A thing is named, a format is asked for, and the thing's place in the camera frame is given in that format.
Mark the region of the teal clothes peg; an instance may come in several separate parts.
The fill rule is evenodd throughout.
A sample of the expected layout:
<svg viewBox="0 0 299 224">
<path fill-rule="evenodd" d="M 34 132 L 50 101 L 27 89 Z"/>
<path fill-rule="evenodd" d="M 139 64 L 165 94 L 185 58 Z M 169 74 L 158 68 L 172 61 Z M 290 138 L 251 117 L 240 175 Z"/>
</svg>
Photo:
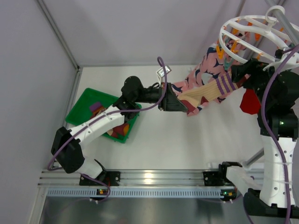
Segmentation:
<svg viewBox="0 0 299 224">
<path fill-rule="evenodd" d="M 224 67 L 224 70 L 225 71 L 228 71 L 229 68 L 231 67 L 231 65 L 233 64 L 234 62 L 234 59 L 231 58 L 231 57 L 228 57 L 228 58 L 224 58 L 224 61 L 223 61 L 223 67 Z"/>
</svg>

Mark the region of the beige purple striped sock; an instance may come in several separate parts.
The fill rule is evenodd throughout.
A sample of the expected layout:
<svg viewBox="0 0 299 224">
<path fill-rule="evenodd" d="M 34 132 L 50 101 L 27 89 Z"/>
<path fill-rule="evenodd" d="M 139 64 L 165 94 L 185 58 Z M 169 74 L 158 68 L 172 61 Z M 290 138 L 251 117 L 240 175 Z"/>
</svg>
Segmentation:
<svg viewBox="0 0 299 224">
<path fill-rule="evenodd" d="M 232 82 L 230 72 L 220 74 L 217 78 L 209 73 L 201 73 L 198 78 L 201 84 L 197 83 L 196 77 L 188 76 L 185 81 L 175 83 L 172 87 L 178 99 L 187 107 L 187 116 L 197 115 L 212 101 L 221 103 L 242 86 L 241 81 Z"/>
</svg>

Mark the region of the white round clip hanger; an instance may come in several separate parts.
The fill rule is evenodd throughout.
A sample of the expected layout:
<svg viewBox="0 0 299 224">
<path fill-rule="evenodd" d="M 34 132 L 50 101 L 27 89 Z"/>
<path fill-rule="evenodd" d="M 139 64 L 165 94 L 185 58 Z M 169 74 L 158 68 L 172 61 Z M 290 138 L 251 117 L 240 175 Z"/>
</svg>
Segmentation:
<svg viewBox="0 0 299 224">
<path fill-rule="evenodd" d="M 299 26 L 291 24 L 299 32 Z M 234 62 L 245 64 L 248 61 L 244 55 L 247 50 L 268 65 L 275 61 L 277 50 L 296 46 L 269 9 L 265 15 L 243 15 L 226 21 L 219 31 L 216 45 L 220 59 L 231 57 Z"/>
</svg>

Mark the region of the maroon purple orange sock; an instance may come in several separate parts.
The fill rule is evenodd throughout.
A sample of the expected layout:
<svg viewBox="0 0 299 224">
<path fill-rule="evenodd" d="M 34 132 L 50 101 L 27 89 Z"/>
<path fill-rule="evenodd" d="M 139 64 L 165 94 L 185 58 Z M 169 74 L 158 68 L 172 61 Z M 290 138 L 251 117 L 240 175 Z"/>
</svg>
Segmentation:
<svg viewBox="0 0 299 224">
<path fill-rule="evenodd" d="M 101 114 L 107 109 L 107 107 L 104 107 L 101 102 L 95 102 L 91 106 L 89 106 L 89 110 L 91 111 L 91 119 L 96 117 L 98 114 Z"/>
</svg>

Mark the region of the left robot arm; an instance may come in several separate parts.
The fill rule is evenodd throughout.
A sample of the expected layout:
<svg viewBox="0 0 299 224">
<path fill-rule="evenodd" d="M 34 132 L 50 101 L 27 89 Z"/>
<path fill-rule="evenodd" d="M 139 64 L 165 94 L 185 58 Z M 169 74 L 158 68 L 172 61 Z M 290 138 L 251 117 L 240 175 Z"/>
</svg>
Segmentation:
<svg viewBox="0 0 299 224">
<path fill-rule="evenodd" d="M 80 173 L 90 180 L 101 182 L 107 171 L 96 159 L 88 159 L 83 149 L 93 140 L 117 126 L 134 119 L 143 111 L 138 103 L 149 103 L 166 112 L 187 112 L 170 83 L 145 88 L 136 76 L 128 77 L 121 89 L 122 95 L 100 115 L 71 129 L 64 126 L 56 131 L 51 153 L 66 173 Z"/>
</svg>

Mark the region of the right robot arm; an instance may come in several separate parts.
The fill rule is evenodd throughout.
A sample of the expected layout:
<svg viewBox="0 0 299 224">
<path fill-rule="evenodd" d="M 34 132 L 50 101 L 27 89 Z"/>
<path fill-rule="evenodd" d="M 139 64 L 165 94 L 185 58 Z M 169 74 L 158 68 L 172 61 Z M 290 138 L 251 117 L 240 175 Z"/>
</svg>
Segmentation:
<svg viewBox="0 0 299 224">
<path fill-rule="evenodd" d="M 240 191 L 249 215 L 297 219 L 299 209 L 292 192 L 292 156 L 299 136 L 299 120 L 293 111 L 299 97 L 299 76 L 254 58 L 232 66 L 231 73 L 233 82 L 248 75 L 243 87 L 251 89 L 261 103 L 257 120 L 263 143 L 263 184 L 256 184 L 238 162 L 220 164 L 219 177 Z"/>
</svg>

